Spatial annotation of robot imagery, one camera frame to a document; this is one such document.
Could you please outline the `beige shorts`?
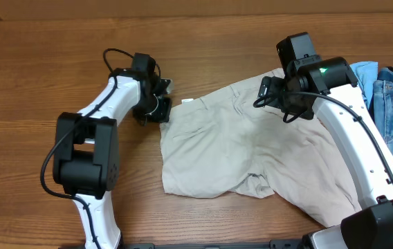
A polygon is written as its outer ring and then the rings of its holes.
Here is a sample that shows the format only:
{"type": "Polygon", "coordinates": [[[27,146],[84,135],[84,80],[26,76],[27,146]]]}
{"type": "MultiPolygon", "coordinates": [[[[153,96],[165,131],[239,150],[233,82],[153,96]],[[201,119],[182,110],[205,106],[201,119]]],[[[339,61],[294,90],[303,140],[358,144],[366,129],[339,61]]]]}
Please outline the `beige shorts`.
{"type": "Polygon", "coordinates": [[[175,106],[161,125],[168,194],[215,198],[278,194],[326,227],[360,211],[351,174],[317,119],[283,121],[255,108],[262,77],[235,82],[175,106]]]}

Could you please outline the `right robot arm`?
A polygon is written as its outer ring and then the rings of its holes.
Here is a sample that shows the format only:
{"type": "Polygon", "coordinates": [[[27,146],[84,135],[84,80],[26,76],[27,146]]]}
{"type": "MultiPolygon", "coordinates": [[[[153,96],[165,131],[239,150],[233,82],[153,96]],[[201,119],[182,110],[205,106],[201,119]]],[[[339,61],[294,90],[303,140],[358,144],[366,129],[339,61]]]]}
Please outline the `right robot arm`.
{"type": "Polygon", "coordinates": [[[271,248],[393,248],[393,155],[363,101],[358,80],[342,57],[322,59],[308,33],[280,41],[284,78],[264,77],[254,107],[281,110],[283,120],[318,118],[329,130],[354,181],[361,211],[300,239],[271,248]]]}

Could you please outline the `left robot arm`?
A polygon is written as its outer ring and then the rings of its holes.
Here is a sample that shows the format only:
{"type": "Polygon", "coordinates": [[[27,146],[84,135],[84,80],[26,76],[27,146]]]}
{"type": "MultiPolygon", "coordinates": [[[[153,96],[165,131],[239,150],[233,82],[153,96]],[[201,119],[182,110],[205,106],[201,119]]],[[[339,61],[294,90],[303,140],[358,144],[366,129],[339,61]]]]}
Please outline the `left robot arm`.
{"type": "Polygon", "coordinates": [[[131,56],[129,68],[109,68],[107,86],[77,113],[57,119],[55,144],[44,159],[40,182],[50,195],[74,202],[86,241],[83,248],[124,248],[111,192],[120,169],[118,126],[132,113],[140,125],[170,119],[173,81],[161,76],[148,54],[131,56]]]}

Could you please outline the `light blue cloth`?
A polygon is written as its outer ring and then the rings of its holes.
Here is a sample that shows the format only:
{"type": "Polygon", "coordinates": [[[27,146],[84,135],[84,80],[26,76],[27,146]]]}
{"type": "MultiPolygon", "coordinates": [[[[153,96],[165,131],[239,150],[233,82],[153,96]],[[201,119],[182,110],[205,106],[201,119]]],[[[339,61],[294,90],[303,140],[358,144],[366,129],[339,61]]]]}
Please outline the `light blue cloth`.
{"type": "Polygon", "coordinates": [[[356,62],[350,67],[358,80],[364,103],[369,109],[372,103],[374,82],[378,77],[378,62],[356,62]]]}

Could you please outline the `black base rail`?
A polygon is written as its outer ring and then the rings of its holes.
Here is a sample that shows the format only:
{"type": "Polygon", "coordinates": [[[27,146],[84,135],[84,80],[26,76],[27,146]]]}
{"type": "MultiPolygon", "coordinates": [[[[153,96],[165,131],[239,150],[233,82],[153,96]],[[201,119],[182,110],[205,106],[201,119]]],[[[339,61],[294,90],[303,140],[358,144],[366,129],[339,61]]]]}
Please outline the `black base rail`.
{"type": "Polygon", "coordinates": [[[236,243],[182,243],[155,245],[153,243],[130,243],[124,249],[300,249],[309,248],[302,245],[301,239],[273,239],[269,242],[236,243]]]}

